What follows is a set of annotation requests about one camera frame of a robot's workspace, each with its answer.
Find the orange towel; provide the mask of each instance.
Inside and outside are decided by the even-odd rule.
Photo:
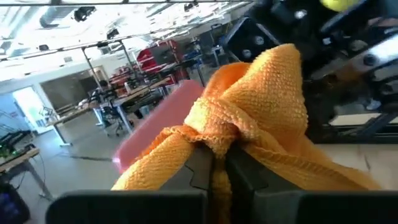
[[[165,128],[113,187],[158,189],[188,159],[193,142],[216,156],[214,206],[228,223],[231,187],[223,159],[241,139],[253,158],[307,190],[369,190],[379,186],[366,174],[332,162],[307,137],[300,54],[291,44],[262,53],[252,63],[221,67],[183,126]]]

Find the pink object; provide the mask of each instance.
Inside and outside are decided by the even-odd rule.
[[[132,161],[155,139],[163,128],[181,125],[193,103],[204,88],[194,80],[184,80],[156,109],[141,123],[116,151],[113,163],[123,173]]]

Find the workbench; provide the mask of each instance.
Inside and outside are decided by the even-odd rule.
[[[10,159],[7,159],[5,162],[0,164],[0,172],[8,174],[9,172],[12,173],[13,170],[16,170],[16,174],[29,171],[34,180],[37,182],[39,187],[42,189],[42,193],[40,196],[43,196],[44,198],[48,200],[53,200],[53,196],[50,193],[50,190],[47,188],[45,182],[42,180],[40,175],[36,172],[32,164],[29,162],[30,158],[33,158],[37,156],[40,153],[40,150],[37,148],[33,148],[22,155],[19,155],[17,157],[12,157]],[[9,176],[12,178],[15,176],[15,174],[9,174]]]
[[[130,124],[129,119],[127,118],[127,114],[126,112],[123,110],[122,105],[125,102],[128,102],[130,100],[133,100],[134,98],[143,95],[145,93],[147,93],[148,91],[151,91],[154,88],[158,88],[158,87],[162,87],[164,94],[167,95],[167,89],[164,86],[169,80],[171,80],[170,77],[167,77],[159,82],[150,84],[150,85],[143,85],[143,86],[139,86],[137,88],[135,88],[133,90],[133,92],[131,94],[129,94],[128,96],[125,96],[123,98],[118,98],[116,100],[113,101],[113,106],[117,109],[118,113],[120,114],[120,117],[125,125],[125,127],[127,128],[127,130],[129,131],[129,133],[132,133],[132,126]],[[102,106],[108,106],[108,103],[104,103],[102,104]],[[143,105],[137,104],[137,110]],[[138,125],[139,119],[137,118],[136,115],[131,114],[130,118],[132,119],[132,122],[134,123],[134,126],[136,127]]]
[[[87,106],[86,108],[82,108],[82,109],[76,110],[76,111],[74,111],[72,113],[69,113],[66,116],[63,116],[63,117],[61,117],[60,119],[58,119],[56,121],[51,121],[51,122],[47,123],[46,127],[54,126],[55,133],[61,139],[61,142],[62,142],[60,144],[61,147],[63,147],[63,146],[71,146],[72,143],[65,141],[65,138],[62,136],[62,133],[60,132],[60,130],[58,128],[58,125],[62,124],[64,122],[70,121],[71,119],[76,118],[77,116],[80,116],[80,115],[86,113],[89,110],[90,110],[90,108]]]

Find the table leg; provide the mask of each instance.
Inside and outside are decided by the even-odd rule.
[[[163,94],[164,94],[163,96],[169,95],[169,93],[168,93],[167,88],[166,88],[165,85],[162,85],[162,89],[163,89]]]
[[[216,50],[213,50],[213,55],[214,55],[214,58],[216,59],[217,67],[219,68],[220,67],[220,62],[218,61],[218,55],[217,55]]]
[[[122,121],[123,121],[125,127],[126,127],[127,130],[129,131],[129,133],[132,133],[132,127],[131,127],[131,125],[130,125],[129,119],[127,118],[127,114],[124,112],[124,110],[123,110],[123,108],[122,108],[121,105],[118,106],[117,109],[118,109],[118,112],[119,112],[119,114],[120,114],[120,117],[122,118]]]
[[[58,126],[57,126],[57,125],[54,125],[54,131],[55,131],[55,133],[58,135],[58,137],[59,137],[59,138],[61,139],[61,141],[62,141],[62,143],[60,144],[61,147],[63,147],[63,146],[72,146],[72,143],[67,143],[67,142],[65,141],[65,139],[63,138],[63,136],[62,136],[60,130],[58,129]]]
[[[29,161],[25,161],[24,162],[25,168],[32,174],[33,178],[35,179],[35,181],[37,182],[37,184],[39,185],[39,187],[42,189],[43,193],[44,193],[44,198],[46,198],[47,200],[54,200],[52,194],[50,193],[50,190],[47,188],[46,184],[44,183],[44,181],[41,179],[41,177],[39,176],[39,174],[36,172],[35,168],[32,166],[32,164],[30,164]]]
[[[204,86],[205,86],[205,80],[203,79],[203,75],[201,74],[201,70],[200,70],[199,63],[196,63],[196,64],[195,64],[195,67],[196,67],[197,70],[198,70],[198,74],[199,74],[199,78],[200,78],[201,85],[203,85],[203,87],[204,87]]]
[[[94,114],[98,119],[98,123],[96,123],[96,126],[102,126],[104,123],[102,122],[102,117],[101,117],[101,111],[99,109],[93,108]]]

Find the towel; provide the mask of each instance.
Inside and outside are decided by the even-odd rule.
[[[212,189],[218,223],[229,223],[231,186],[224,158],[232,142],[276,174],[305,190],[375,190],[365,173],[331,161],[306,136],[300,53],[292,44],[253,63],[217,70],[184,124],[165,128],[120,176],[113,190],[157,190],[204,142],[215,154]]]

